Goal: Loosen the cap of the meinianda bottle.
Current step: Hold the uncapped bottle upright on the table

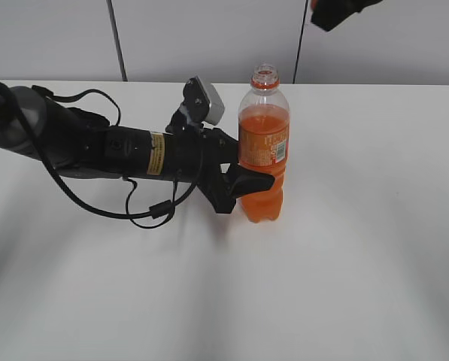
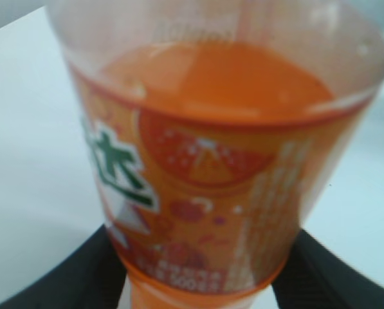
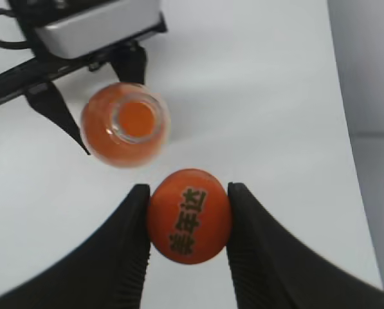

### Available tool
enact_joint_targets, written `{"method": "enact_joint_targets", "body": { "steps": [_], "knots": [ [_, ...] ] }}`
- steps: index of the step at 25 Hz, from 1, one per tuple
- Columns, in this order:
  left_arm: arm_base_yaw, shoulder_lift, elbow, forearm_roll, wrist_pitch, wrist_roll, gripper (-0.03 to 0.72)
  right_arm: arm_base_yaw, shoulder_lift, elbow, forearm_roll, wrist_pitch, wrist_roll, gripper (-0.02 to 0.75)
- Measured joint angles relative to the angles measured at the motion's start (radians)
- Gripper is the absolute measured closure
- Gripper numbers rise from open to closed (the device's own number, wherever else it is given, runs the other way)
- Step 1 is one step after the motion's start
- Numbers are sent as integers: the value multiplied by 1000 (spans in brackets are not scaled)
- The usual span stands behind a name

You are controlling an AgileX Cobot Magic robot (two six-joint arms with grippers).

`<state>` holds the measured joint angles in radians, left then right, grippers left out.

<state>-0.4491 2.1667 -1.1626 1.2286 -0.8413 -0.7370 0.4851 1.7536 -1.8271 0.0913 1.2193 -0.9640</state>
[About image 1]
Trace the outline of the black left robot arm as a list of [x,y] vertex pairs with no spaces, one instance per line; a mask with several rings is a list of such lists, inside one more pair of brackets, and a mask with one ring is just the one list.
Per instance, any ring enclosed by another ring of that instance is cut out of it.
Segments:
[[81,94],[58,96],[42,86],[0,82],[0,148],[37,159],[74,202],[74,179],[139,179],[188,184],[218,214],[236,201],[270,190],[275,179],[240,166],[238,142],[218,123],[224,106],[216,89],[190,78],[164,132],[134,129],[75,107]]

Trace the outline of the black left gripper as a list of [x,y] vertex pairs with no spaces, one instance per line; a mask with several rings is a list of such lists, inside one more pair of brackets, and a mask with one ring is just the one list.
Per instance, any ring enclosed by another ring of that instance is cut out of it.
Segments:
[[[181,110],[165,128],[165,161],[162,172],[189,188],[174,203],[184,202],[199,189],[218,214],[231,214],[236,199],[268,191],[275,177],[238,164],[238,141],[219,128],[191,126]],[[229,164],[222,173],[221,165]]]

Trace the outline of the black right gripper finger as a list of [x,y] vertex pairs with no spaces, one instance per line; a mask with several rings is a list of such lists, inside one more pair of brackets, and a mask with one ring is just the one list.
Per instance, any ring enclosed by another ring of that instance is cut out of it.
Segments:
[[352,15],[379,3],[381,0],[318,0],[315,11],[312,11],[311,23],[330,32]]

